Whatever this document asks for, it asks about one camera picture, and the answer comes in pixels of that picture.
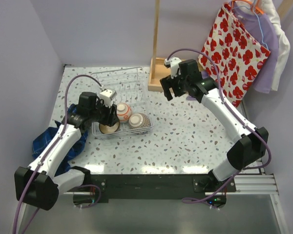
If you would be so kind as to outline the orange floral pattern bowl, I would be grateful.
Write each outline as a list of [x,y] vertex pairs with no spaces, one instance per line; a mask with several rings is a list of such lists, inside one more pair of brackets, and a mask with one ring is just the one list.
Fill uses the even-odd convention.
[[127,123],[132,115],[131,107],[123,102],[117,104],[117,117],[120,123]]

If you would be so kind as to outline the dark brown glazed bowl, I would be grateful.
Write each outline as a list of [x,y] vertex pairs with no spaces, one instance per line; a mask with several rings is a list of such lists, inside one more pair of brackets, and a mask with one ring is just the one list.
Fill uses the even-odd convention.
[[116,122],[113,126],[107,126],[103,124],[99,124],[99,130],[102,134],[112,134],[118,131],[120,128],[120,122]]

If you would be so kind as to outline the white wire dish rack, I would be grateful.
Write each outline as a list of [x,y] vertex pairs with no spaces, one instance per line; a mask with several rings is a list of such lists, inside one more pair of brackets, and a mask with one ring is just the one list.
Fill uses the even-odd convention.
[[[103,72],[92,73],[94,77],[102,86],[103,89],[113,89],[117,92],[113,99],[113,104],[117,105],[120,102],[128,104],[132,109],[132,114],[143,113],[147,115],[151,122],[151,128],[154,123],[152,121],[152,110],[150,107],[150,100],[147,96],[147,88],[144,87],[143,68],[132,67],[118,70],[110,70]],[[125,137],[135,135],[130,129],[129,123],[120,123],[118,131],[112,134],[102,134],[99,130],[99,123],[92,123],[92,133],[98,139],[111,139],[116,137]]]

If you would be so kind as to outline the brown lattice pattern bowl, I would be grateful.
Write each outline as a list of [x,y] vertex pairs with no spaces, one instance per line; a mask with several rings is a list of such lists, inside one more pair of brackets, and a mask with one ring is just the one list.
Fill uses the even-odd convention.
[[146,134],[151,128],[151,122],[147,115],[134,113],[129,118],[129,127],[138,135]]

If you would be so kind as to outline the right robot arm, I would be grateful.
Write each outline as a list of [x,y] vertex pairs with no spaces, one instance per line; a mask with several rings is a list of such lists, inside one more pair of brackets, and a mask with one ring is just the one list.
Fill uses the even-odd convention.
[[188,94],[209,109],[225,127],[234,145],[227,158],[208,173],[207,184],[220,191],[225,180],[260,159],[266,151],[268,131],[257,128],[228,101],[211,77],[204,78],[195,60],[181,61],[177,57],[164,61],[170,75],[160,80],[167,100]]

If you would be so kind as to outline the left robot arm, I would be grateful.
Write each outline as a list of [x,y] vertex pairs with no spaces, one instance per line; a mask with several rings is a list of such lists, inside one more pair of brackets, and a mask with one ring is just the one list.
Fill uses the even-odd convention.
[[75,187],[80,191],[87,191],[91,187],[88,169],[73,167],[62,175],[56,175],[56,171],[72,146],[93,122],[109,127],[119,122],[117,106],[113,103],[116,95],[117,92],[113,89],[104,89],[99,94],[80,94],[76,110],[64,118],[43,152],[28,167],[19,167],[15,171],[16,197],[19,203],[48,211],[59,195]]

